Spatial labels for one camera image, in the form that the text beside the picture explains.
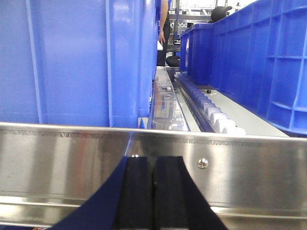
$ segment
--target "conveyor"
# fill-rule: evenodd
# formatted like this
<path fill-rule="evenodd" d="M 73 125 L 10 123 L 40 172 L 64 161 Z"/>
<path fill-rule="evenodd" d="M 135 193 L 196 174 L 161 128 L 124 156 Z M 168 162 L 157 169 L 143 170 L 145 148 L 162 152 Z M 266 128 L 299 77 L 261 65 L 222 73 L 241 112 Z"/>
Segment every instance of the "conveyor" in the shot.
<path fill-rule="evenodd" d="M 0 224 L 55 225 L 133 156 L 151 169 L 161 157 L 182 157 L 230 230 L 307 229 L 307 140 L 183 131 L 189 111 L 159 71 L 148 125 L 167 130 L 0 123 Z"/>

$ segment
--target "metal bar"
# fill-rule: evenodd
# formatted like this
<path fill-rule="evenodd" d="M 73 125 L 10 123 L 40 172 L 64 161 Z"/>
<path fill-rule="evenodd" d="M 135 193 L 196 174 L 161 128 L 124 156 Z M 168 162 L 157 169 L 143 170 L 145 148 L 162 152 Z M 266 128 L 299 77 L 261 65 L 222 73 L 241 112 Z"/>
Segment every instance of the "metal bar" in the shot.
<path fill-rule="evenodd" d="M 170 20 L 177 20 L 178 22 L 180 21 L 186 21 L 186 20 L 190 20 L 190 21 L 199 21 L 199 22 L 207 22 L 210 21 L 211 18 L 209 15 L 188 15 L 188 14 L 170 14 L 169 15 L 169 19 Z"/>
<path fill-rule="evenodd" d="M 151 164 L 182 156 L 229 229 L 306 230 L 306 149 L 305 138 L 0 123 L 0 224 L 54 225 L 106 181 L 126 152 Z M 66 176 L 45 177 L 53 169 Z M 63 187 L 51 188 L 54 180 Z"/>
<path fill-rule="evenodd" d="M 180 83 L 180 81 L 178 79 L 176 79 L 176 83 L 177 83 L 177 87 L 179 88 L 179 90 L 180 90 L 181 94 L 183 95 L 185 101 L 187 102 L 187 105 L 188 105 L 190 111 L 192 112 L 192 114 L 195 115 L 194 118 L 196 119 L 196 123 L 198 124 L 200 130 L 202 132 L 217 133 L 218 131 L 215 129 L 212 122 L 207 118 L 207 116 L 205 116 L 203 111 L 201 111 L 198 108 L 198 106 L 193 102 L 193 100 L 186 93 L 186 91 L 184 90 L 182 84 Z"/>
<path fill-rule="evenodd" d="M 179 14 L 180 14 L 180 0 L 176 0 L 176 11 L 175 11 L 175 14 L 176 14 L 176 20 L 175 20 L 175 24 L 174 24 L 174 40 L 177 39 L 177 35 L 178 35 L 178 21 L 179 21 Z"/>
<path fill-rule="evenodd" d="M 165 67 L 157 67 L 153 93 L 147 127 L 150 129 L 189 131 L 189 126 Z"/>

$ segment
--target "white roller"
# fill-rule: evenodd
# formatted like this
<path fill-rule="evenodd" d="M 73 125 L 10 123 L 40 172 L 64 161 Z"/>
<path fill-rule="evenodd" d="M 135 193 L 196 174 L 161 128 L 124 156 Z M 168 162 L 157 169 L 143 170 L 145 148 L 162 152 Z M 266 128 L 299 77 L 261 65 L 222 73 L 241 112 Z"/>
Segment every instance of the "white roller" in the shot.
<path fill-rule="evenodd" d="M 221 109 L 217 107 L 208 107 L 205 110 L 205 114 L 210 118 L 212 113 L 220 113 Z"/>
<path fill-rule="evenodd" d="M 236 127 L 236 123 L 233 120 L 230 119 L 217 119 L 215 122 L 214 127 L 217 129 L 217 131 L 219 133 L 222 133 L 222 131 L 225 128 L 235 128 Z"/>
<path fill-rule="evenodd" d="M 204 103 L 202 106 L 204 111 L 206 111 L 206 109 L 209 107 L 216 107 L 214 103 Z"/>
<path fill-rule="evenodd" d="M 239 127 L 225 127 L 222 133 L 231 134 L 231 135 L 245 135 L 246 134 L 245 130 Z"/>
<path fill-rule="evenodd" d="M 215 124 L 217 119 L 228 119 L 228 116 L 224 113 L 211 113 L 210 120 L 213 124 Z"/>

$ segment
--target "white surface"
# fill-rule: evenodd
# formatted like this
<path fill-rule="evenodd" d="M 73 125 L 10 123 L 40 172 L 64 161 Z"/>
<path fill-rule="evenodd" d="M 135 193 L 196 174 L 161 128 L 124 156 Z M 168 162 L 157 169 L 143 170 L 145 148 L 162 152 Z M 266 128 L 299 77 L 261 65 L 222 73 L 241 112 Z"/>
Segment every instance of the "white surface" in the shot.
<path fill-rule="evenodd" d="M 157 50 L 163 50 L 163 46 L 161 45 L 161 43 L 159 41 L 157 41 L 157 43 Z"/>
<path fill-rule="evenodd" d="M 221 109 L 218 107 L 208 107 L 205 110 L 205 114 L 208 116 L 208 118 L 211 117 L 212 113 L 220 113 L 220 112 L 221 112 Z"/>
<path fill-rule="evenodd" d="M 225 128 L 235 128 L 236 124 L 230 119 L 218 119 L 216 120 L 214 127 L 219 131 L 219 133 L 222 133 Z"/>
<path fill-rule="evenodd" d="M 239 127 L 225 127 L 222 133 L 230 134 L 230 135 L 245 135 L 246 134 L 245 130 Z"/>
<path fill-rule="evenodd" d="M 238 127 L 245 129 L 247 135 L 287 137 L 285 133 L 218 91 L 212 90 L 212 93 L 206 93 L 206 95 L 221 108 L 223 113 L 228 115 L 229 119 L 234 120 Z"/>
<path fill-rule="evenodd" d="M 214 103 L 204 103 L 202 104 L 203 110 L 206 111 L 209 107 L 216 107 Z"/>
<path fill-rule="evenodd" d="M 228 116 L 224 113 L 211 113 L 210 120 L 214 125 L 217 119 L 228 119 Z"/>

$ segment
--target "black office chair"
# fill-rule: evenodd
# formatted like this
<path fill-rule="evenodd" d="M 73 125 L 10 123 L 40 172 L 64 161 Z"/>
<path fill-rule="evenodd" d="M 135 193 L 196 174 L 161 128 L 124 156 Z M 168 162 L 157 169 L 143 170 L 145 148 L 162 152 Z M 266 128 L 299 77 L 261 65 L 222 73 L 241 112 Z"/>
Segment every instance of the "black office chair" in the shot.
<path fill-rule="evenodd" d="M 169 56 L 166 58 L 165 61 L 169 67 L 179 67 L 180 57 Z"/>

